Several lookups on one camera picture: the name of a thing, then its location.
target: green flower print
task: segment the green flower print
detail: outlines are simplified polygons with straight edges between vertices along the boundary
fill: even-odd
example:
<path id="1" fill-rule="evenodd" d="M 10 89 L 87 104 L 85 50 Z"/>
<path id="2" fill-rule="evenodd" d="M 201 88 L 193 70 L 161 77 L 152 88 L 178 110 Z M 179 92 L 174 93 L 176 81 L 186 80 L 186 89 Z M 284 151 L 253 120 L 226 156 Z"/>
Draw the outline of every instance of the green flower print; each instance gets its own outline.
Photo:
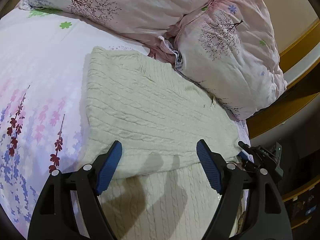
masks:
<path id="1" fill-rule="evenodd" d="M 260 43 L 262 46 L 266 46 L 266 41 L 265 41 L 265 40 L 261 40 L 261 41 L 259 41 L 259 43 Z"/>
<path id="2" fill-rule="evenodd" d="M 64 28 L 68 29 L 71 25 L 72 25 L 71 22 L 64 22 L 64 23 L 60 24 L 60 27 L 61 27 L 61 29 L 64 29 Z"/>
<path id="3" fill-rule="evenodd" d="M 202 11 L 205 11 L 205 10 L 207 10 L 208 7 L 209 7 L 209 5 L 204 6 L 203 8 L 201 8 L 201 10 L 202 10 Z"/>
<path id="4" fill-rule="evenodd" d="M 57 14 L 61 12 L 60 10 L 56 10 L 56 9 L 41 9 L 41 10 L 31 10 L 29 11 L 29 16 L 27 18 L 30 18 L 32 16 L 46 16 L 49 14 Z"/>

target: blue flower print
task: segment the blue flower print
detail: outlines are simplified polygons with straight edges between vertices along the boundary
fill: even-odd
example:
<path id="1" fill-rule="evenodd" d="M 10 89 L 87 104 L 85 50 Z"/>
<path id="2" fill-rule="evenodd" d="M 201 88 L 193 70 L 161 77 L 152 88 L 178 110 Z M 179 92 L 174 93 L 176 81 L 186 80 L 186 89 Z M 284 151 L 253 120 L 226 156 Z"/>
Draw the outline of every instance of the blue flower print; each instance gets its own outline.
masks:
<path id="1" fill-rule="evenodd" d="M 230 13 L 236 14 L 237 8 L 234 5 L 229 5 L 228 9 L 230 10 Z"/>

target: cable knit texture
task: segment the cable knit texture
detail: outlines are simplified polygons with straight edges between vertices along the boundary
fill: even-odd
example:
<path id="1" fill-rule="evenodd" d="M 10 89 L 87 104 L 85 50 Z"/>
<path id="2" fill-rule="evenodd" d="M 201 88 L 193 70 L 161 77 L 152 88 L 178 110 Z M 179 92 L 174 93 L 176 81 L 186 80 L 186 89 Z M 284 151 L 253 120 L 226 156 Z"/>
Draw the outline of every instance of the cable knit texture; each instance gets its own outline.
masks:
<path id="1" fill-rule="evenodd" d="M 177 165 L 179 157 L 173 158 Z M 111 181 L 99 197 L 118 240 L 200 240 L 219 204 L 201 164 Z M 244 197 L 231 235 L 245 209 Z"/>
<path id="2" fill-rule="evenodd" d="M 240 152 L 237 128 L 215 100 L 180 77 L 170 64 L 133 50 L 93 49 L 86 111 L 90 131 L 84 161 L 91 163 L 114 140 L 122 143 L 113 178 L 198 163 L 200 139 L 224 158 Z M 179 161 L 172 164 L 174 157 Z"/>

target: white floral bed sheet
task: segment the white floral bed sheet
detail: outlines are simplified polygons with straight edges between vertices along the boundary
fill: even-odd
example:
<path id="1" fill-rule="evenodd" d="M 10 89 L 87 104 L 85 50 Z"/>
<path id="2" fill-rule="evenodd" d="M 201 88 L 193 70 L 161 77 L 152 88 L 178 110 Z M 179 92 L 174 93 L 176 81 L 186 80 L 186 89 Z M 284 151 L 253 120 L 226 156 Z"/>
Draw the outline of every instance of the white floral bed sheet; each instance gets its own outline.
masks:
<path id="1" fill-rule="evenodd" d="M 85 68 L 94 46 L 149 49 L 81 17 L 18 8 L 0 20 L 0 203 L 27 238 L 49 172 L 74 171 L 86 144 Z M 236 123 L 249 143 L 245 122 Z"/>

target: pink pillowcase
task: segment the pink pillowcase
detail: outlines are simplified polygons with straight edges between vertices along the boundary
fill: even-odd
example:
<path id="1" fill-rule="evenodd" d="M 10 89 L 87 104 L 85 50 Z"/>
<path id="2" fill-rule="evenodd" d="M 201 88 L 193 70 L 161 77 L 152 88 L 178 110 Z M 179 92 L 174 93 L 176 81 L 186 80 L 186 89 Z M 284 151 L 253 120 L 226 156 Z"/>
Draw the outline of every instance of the pink pillowcase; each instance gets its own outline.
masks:
<path id="1" fill-rule="evenodd" d="M 29 4 L 34 8 L 56 8 L 81 15 L 125 37 L 159 48 L 158 36 L 164 36 L 171 25 L 209 1 L 29 0 Z"/>
<path id="2" fill-rule="evenodd" d="M 177 70 L 214 94 L 238 119 L 268 107 L 285 91 L 263 0 L 213 0 L 184 21 L 190 23 L 175 39 L 182 55 Z"/>

